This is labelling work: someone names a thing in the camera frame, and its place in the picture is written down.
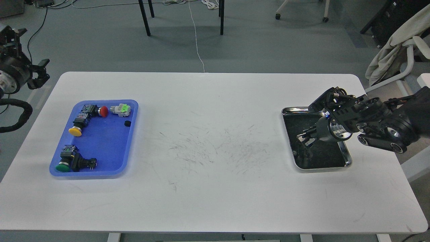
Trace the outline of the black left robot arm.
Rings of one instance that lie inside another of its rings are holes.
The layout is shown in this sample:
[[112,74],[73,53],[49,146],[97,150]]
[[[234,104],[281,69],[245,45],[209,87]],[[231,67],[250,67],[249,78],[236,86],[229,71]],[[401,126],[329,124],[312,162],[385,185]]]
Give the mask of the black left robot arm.
[[11,98],[11,95],[19,92],[23,86],[34,90],[41,88],[50,78],[46,66],[49,59],[43,59],[38,64],[33,64],[24,52],[20,37],[27,32],[26,29],[13,29],[10,26],[1,25],[0,41],[0,82],[1,82],[1,106],[5,110],[12,106],[21,109],[16,123],[1,125],[1,133],[9,133],[20,129],[29,120],[33,113],[32,106],[23,100]]

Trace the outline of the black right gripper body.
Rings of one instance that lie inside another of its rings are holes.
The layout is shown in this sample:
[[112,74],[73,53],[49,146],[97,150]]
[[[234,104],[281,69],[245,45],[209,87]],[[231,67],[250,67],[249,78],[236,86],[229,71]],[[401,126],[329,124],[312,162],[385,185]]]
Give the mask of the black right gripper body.
[[350,139],[352,135],[332,117],[323,116],[316,122],[315,138],[323,142],[342,142]]

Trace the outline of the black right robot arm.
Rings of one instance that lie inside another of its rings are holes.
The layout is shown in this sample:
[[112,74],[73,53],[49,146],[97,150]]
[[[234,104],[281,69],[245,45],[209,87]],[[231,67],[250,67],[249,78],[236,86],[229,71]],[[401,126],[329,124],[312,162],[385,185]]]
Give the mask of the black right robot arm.
[[366,146],[405,153],[410,144],[430,136],[429,102],[427,86],[413,95],[385,102],[365,94],[348,95],[344,89],[332,87],[308,107],[309,111],[323,111],[325,115],[297,139],[312,147],[318,140],[340,142],[359,133],[358,140]]

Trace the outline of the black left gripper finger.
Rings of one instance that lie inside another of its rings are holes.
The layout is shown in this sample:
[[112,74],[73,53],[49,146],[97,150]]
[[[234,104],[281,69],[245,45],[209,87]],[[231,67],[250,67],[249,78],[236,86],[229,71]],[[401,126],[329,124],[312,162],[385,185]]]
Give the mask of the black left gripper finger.
[[31,75],[27,81],[28,89],[39,89],[41,88],[50,78],[47,73],[46,66],[49,64],[49,59],[43,59],[38,65],[27,65]]
[[10,26],[3,26],[0,32],[0,53],[22,59],[25,54],[22,50],[20,37],[26,32],[27,29],[13,29]]

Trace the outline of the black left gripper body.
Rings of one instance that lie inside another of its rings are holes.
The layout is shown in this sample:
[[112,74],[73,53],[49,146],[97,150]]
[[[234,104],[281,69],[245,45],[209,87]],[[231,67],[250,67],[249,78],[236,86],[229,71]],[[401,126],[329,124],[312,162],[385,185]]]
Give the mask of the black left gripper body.
[[4,94],[14,94],[33,77],[26,64],[13,57],[0,57],[0,84]]

